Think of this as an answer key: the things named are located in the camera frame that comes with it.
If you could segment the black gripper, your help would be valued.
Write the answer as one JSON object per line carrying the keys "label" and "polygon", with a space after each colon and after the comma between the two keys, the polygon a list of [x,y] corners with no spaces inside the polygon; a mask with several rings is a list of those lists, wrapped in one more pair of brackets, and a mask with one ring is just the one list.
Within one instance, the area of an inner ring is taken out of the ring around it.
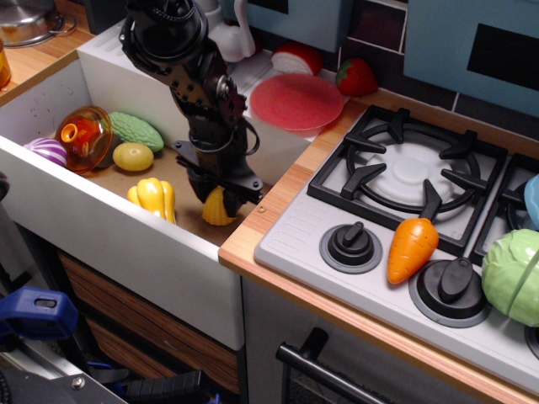
{"label": "black gripper", "polygon": [[206,202],[216,187],[225,189],[223,206],[230,218],[235,218],[247,202],[257,204],[263,198],[264,183],[247,162],[247,157],[258,150],[259,139],[249,150],[249,132],[254,129],[239,125],[222,144],[187,140],[172,145],[177,163],[186,168],[190,186],[201,203]]}

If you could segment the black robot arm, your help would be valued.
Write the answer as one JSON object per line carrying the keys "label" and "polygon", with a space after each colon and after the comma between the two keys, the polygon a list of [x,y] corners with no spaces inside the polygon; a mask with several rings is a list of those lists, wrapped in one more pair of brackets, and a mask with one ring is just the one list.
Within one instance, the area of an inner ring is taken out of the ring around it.
{"label": "black robot arm", "polygon": [[262,180],[247,163],[258,148],[248,146],[256,131],[243,113],[246,98],[227,74],[217,44],[208,36],[205,15],[193,1],[129,1],[120,32],[131,63],[166,85],[189,124],[188,140],[176,141],[200,202],[221,189],[221,206],[231,218],[262,198]]}

